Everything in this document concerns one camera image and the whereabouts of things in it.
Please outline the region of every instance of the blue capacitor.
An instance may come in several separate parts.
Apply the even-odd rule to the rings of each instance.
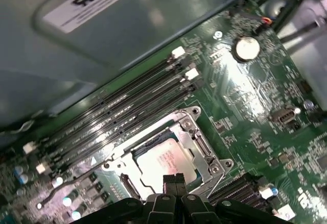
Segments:
[[[276,187],[271,187],[271,191],[274,196],[278,195],[278,189]]]

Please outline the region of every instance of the ram slot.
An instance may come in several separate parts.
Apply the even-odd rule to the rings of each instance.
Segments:
[[[171,80],[175,76],[175,72],[170,71],[165,73],[163,76],[161,76],[157,81],[158,83],[150,83],[143,87],[141,90],[139,90],[137,93],[131,95],[127,99],[125,99],[121,104],[117,104],[114,107],[110,109],[110,111],[105,112],[102,116],[97,118],[97,120],[92,120],[90,123],[85,125],[84,127],[81,127],[80,129],[76,130],[73,134],[66,137],[64,140],[62,140],[60,143],[53,144],[47,150],[44,152],[41,152],[42,155],[53,153],[52,157],[54,155],[57,155],[58,153],[61,153],[61,151],[66,150],[64,148],[65,145],[69,144],[70,147],[74,147],[75,145],[80,144],[81,142],[85,140],[89,140],[97,131],[99,131],[102,127],[106,126],[107,123],[109,123],[113,119],[117,119],[119,116],[123,115],[124,112],[122,111],[128,111],[129,109],[133,109],[133,106],[136,105],[136,102],[142,98],[145,94],[154,92],[158,87],[162,86],[169,80]]]
[[[156,66],[154,66],[153,68],[133,80],[131,83],[125,85],[123,88],[117,90],[113,94],[105,95],[101,98],[101,103],[94,104],[85,112],[70,120],[64,127],[61,127],[57,131],[55,131],[54,134],[50,136],[50,141],[46,145],[51,144],[51,142],[56,142],[57,140],[69,135],[79,126],[84,125],[84,123],[92,119],[95,114],[99,113],[99,111],[101,112],[101,110],[104,109],[104,106],[110,107],[110,105],[115,104],[115,101],[118,100],[120,102],[124,100],[126,98],[124,97],[124,94],[140,86],[142,83],[148,81],[150,78],[156,76],[165,68],[174,64],[176,61],[177,59],[174,59],[172,56],[169,56],[167,59],[165,59],[165,61],[160,62],[159,64],[157,64]]]
[[[155,106],[155,108],[152,108],[152,110],[147,111],[146,113],[141,113],[140,116],[137,117],[137,119],[135,121],[133,121],[132,123],[126,124],[126,127],[123,126],[121,128],[121,130],[117,131],[114,135],[111,135],[110,137],[108,137],[104,141],[102,141],[101,143],[97,143],[95,146],[88,148],[85,152],[78,153],[76,155],[76,157],[69,159],[69,161],[67,161],[65,164],[63,164],[57,170],[57,172],[63,173],[66,170],[68,170],[69,168],[71,168],[71,167],[75,166],[76,164],[78,164],[79,162],[81,162],[82,160],[84,160],[84,159],[88,158],[89,156],[91,156],[92,154],[98,152],[106,145],[117,142],[122,137],[122,133],[129,134],[130,131],[133,131],[133,130],[135,130],[135,128],[139,127],[140,124],[142,124],[142,122],[145,119],[149,119],[149,118],[157,115],[161,111],[164,111],[165,109],[171,107],[172,105],[177,103],[179,100],[181,100],[185,96],[187,96],[190,93],[192,93],[193,91],[195,91],[197,88],[198,87],[193,84],[190,86],[184,87],[181,91],[179,91],[173,97],[170,97],[170,99],[168,101],[166,101],[165,103],[160,103],[157,106]]]

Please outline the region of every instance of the label sticker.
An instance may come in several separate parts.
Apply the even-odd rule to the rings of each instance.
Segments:
[[[69,33],[118,0],[67,0],[43,19]]]

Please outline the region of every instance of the integrated circuit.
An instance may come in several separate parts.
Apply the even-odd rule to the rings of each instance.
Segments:
[[[142,182],[146,186],[152,186],[155,192],[162,191],[163,175],[184,172],[186,184],[197,179],[191,153],[183,150],[173,138],[150,149],[136,161],[143,173]]]
[[[326,170],[327,169],[327,154],[318,158],[317,163],[319,164],[319,166],[322,170]]]

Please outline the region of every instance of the green circuit board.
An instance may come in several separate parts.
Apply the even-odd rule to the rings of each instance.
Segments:
[[[246,11],[261,14],[251,2]],[[257,58],[246,63],[234,59],[234,40],[251,35],[258,25],[257,20],[239,14],[231,17],[223,11],[70,107],[24,141],[46,137],[89,108],[95,97],[118,90],[183,46],[205,84],[162,113],[177,107],[202,108],[199,127],[219,158],[230,158],[235,163],[220,187],[245,172],[264,175],[278,188],[279,207],[289,204],[293,209],[294,223],[323,223],[320,221],[327,219],[327,209],[319,187],[327,183],[327,164],[322,168],[317,159],[327,155],[327,124],[308,119],[319,109],[318,104],[312,94],[299,89],[303,78],[272,30],[256,37],[261,47]],[[313,101],[313,110],[302,107],[305,100]],[[272,121],[273,112],[285,106],[301,108],[296,127]]]

